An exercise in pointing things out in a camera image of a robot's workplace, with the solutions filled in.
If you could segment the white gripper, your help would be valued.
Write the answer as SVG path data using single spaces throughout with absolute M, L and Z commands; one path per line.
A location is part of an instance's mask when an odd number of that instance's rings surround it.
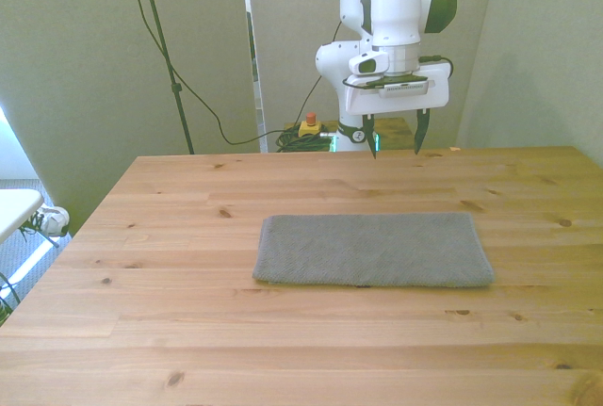
M 342 106 L 350 115 L 363 115 L 363 131 L 373 158 L 376 158 L 377 147 L 372 114 L 416 110 L 414 152 L 418 154 L 428 132 L 430 109 L 448 103 L 450 64 L 447 61 L 422 64 L 416 75 L 421 80 L 398 81 L 377 87 L 369 87 L 367 83 L 380 79 L 379 76 L 351 75 L 344 82 Z

